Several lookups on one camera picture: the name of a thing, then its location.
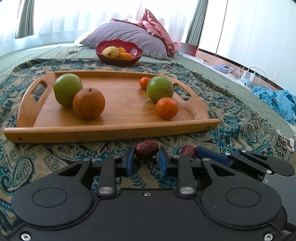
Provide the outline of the dark red jujube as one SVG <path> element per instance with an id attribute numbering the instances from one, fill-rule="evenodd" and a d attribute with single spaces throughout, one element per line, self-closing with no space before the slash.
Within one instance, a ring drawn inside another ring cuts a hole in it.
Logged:
<path id="1" fill-rule="evenodd" d="M 186 146 L 182 147 L 180 149 L 180 153 L 184 154 L 184 155 L 187 155 L 187 156 L 189 156 L 191 158 L 196 157 L 196 151 L 195 151 L 195 148 L 192 145 L 186 145 Z"/>
<path id="2" fill-rule="evenodd" d="M 139 143 L 134 148 L 135 155 L 140 159 L 149 159 L 159 152 L 159 145 L 155 141 L 145 141 Z"/>

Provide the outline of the orange mandarin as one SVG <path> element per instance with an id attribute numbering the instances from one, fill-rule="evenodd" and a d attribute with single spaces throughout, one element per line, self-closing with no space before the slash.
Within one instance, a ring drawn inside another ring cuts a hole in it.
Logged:
<path id="1" fill-rule="evenodd" d="M 139 85 L 142 89 L 146 89 L 151 79 L 149 77 L 142 77 L 139 81 Z"/>
<path id="2" fill-rule="evenodd" d="M 156 103 L 156 113 L 167 120 L 172 119 L 178 114 L 179 106 L 177 102 L 168 97 L 163 97 Z"/>

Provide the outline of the large green round fruit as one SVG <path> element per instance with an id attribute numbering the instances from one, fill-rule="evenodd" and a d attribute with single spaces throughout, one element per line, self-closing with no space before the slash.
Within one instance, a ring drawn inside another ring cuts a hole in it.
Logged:
<path id="1" fill-rule="evenodd" d="M 173 94 L 173 83 L 165 76 L 155 76 L 147 84 L 147 95 L 154 103 L 163 97 L 172 98 Z"/>

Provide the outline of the brownish orange fruit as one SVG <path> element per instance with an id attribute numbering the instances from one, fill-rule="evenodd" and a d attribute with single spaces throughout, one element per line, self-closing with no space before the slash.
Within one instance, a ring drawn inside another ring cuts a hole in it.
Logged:
<path id="1" fill-rule="evenodd" d="M 81 89 L 73 99 L 73 110 L 85 120 L 98 118 L 103 113 L 105 105 L 104 95 L 93 87 Z"/>

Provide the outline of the green apple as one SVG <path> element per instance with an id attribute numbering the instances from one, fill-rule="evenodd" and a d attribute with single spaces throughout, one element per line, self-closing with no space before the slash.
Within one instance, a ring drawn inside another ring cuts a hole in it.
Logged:
<path id="1" fill-rule="evenodd" d="M 54 83 L 53 91 L 56 101 L 63 107 L 72 107 L 74 96 L 83 88 L 80 77 L 73 73 L 59 76 Z"/>

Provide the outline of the teal patterned throw blanket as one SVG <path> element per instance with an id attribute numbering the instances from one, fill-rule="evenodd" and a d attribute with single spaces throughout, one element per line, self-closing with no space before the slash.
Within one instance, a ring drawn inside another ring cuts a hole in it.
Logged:
<path id="1" fill-rule="evenodd" d="M 34 59 L 16 66 L 1 78 L 1 128 L 14 127 L 21 99 L 38 77 L 50 71 L 114 70 L 92 59 Z M 257 101 L 247 94 L 239 100 L 226 89 L 221 80 L 204 73 L 196 64 L 141 62 L 131 68 L 135 72 L 164 74 L 175 77 L 191 87 L 209 107 L 209 116 L 218 118 L 220 125 L 205 133 L 156 138 L 171 153 L 185 145 L 203 146 L 220 153 L 255 151 L 287 161 L 291 154 L 283 137 L 293 131 L 277 114 L 267 116 L 268 106 L 251 106 Z M 11 198 L 22 186 L 44 177 L 71 163 L 92 158 L 100 162 L 111 155 L 121 155 L 138 140 L 70 144 L 13 144 L 1 135 L 1 234 L 7 235 L 19 222 L 11 207 Z"/>

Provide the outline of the white charger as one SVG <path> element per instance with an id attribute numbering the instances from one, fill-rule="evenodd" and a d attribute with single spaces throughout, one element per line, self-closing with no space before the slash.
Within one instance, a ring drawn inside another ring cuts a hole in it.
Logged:
<path id="1" fill-rule="evenodd" d="M 267 82 L 270 83 L 267 74 L 263 70 L 257 67 L 250 67 L 247 70 L 245 70 L 243 72 L 243 75 L 238 80 L 241 81 L 245 86 L 252 88 L 254 86 L 254 80 L 255 80 L 256 74 L 258 74 L 259 79 L 262 80 L 261 78 L 262 73 L 267 79 Z"/>

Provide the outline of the green curtain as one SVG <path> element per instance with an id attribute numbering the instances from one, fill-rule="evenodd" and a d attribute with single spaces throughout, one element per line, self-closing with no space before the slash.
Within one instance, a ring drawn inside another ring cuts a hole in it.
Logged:
<path id="1" fill-rule="evenodd" d="M 34 0 L 20 1 L 15 38 L 20 39 L 34 34 Z"/>
<path id="2" fill-rule="evenodd" d="M 186 43 L 193 46 L 199 45 L 201 33 L 204 25 L 204 20 L 206 16 L 207 6 L 208 6 L 208 0 L 198 1 L 192 22 L 188 30 Z"/>

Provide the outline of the small orange fruit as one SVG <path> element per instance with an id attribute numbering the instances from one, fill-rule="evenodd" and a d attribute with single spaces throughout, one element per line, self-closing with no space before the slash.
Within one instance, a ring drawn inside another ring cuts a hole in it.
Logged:
<path id="1" fill-rule="evenodd" d="M 118 59 L 132 60 L 133 56 L 130 53 L 122 52 L 122 53 L 119 54 Z"/>
<path id="2" fill-rule="evenodd" d="M 120 53 L 126 53 L 126 49 L 124 49 L 122 47 L 119 47 L 118 50 L 119 50 Z"/>

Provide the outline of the red fruit bowl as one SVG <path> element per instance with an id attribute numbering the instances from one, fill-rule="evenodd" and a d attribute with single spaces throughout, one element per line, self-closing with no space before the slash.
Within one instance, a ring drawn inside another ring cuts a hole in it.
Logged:
<path id="1" fill-rule="evenodd" d="M 122 47 L 126 49 L 127 53 L 132 54 L 133 59 L 132 60 L 123 60 L 123 59 L 109 59 L 105 56 L 103 56 L 101 53 L 102 51 L 109 47 L 109 46 L 115 46 L 117 48 Z M 132 66 L 137 63 L 137 61 L 142 57 L 142 50 L 132 42 L 126 42 L 123 40 L 115 39 L 110 41 L 102 41 L 95 47 L 95 52 L 98 56 L 98 58 L 109 65 L 115 65 L 115 66 L 121 66 L 121 67 L 127 67 Z"/>

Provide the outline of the yellow mango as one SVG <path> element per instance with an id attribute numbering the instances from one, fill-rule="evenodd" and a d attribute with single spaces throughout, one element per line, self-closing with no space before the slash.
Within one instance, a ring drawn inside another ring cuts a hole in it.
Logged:
<path id="1" fill-rule="evenodd" d="M 109 46 L 105 48 L 101 54 L 109 59 L 117 59 L 120 54 L 120 51 L 115 46 Z"/>

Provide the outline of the pink blanket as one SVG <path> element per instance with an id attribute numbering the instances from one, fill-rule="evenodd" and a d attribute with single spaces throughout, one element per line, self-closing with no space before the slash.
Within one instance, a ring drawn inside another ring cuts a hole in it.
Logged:
<path id="1" fill-rule="evenodd" d="M 131 22 L 128 19 L 115 19 L 112 18 L 110 21 L 113 22 L 124 22 L 129 23 L 135 26 L 138 26 L 142 29 L 145 29 L 148 34 L 153 37 L 159 38 L 165 45 L 166 54 L 169 57 L 174 57 L 175 53 L 181 46 L 181 43 L 178 41 L 173 41 L 166 31 L 165 27 L 161 24 L 159 20 L 152 14 L 152 12 L 148 9 L 145 9 L 145 12 L 142 14 L 140 20 Z"/>

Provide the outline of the purple pillow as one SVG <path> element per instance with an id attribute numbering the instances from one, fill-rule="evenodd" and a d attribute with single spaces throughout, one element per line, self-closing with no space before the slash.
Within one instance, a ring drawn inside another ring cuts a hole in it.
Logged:
<path id="1" fill-rule="evenodd" d="M 157 37 L 149 34 L 145 29 L 127 22 L 111 21 L 100 25 L 80 44 L 88 48 L 95 48 L 102 41 L 122 40 L 135 43 L 142 54 L 159 60 L 169 60 L 165 44 Z"/>

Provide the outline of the green quilted bedspread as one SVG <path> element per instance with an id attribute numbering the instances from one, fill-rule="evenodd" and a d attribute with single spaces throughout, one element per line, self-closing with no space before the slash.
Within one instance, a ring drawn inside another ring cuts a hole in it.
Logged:
<path id="1" fill-rule="evenodd" d="M 94 49 L 79 47 L 70 44 L 46 45 L 41 47 L 30 48 L 10 52 L 1 56 L 1 79 L 5 78 L 12 69 L 25 61 L 33 59 L 96 59 Z M 204 78 L 210 80 L 215 85 L 228 90 L 229 93 L 244 102 L 249 108 L 257 112 L 263 119 L 269 121 L 271 125 L 280 131 L 286 138 L 295 138 L 295 126 L 287 123 L 273 109 L 267 106 L 262 100 L 251 93 L 249 89 L 242 86 L 238 81 L 231 79 L 229 76 L 222 74 L 208 65 L 193 58 L 184 56 L 175 56 L 168 61 L 159 60 L 143 56 L 140 61 L 152 63 L 179 63 L 189 70 L 201 74 Z"/>

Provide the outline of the green curtain left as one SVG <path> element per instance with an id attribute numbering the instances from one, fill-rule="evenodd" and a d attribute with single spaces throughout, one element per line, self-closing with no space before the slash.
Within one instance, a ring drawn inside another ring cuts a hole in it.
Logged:
<path id="1" fill-rule="evenodd" d="M 20 1 L 15 38 L 20 39 L 34 34 L 34 0 Z"/>

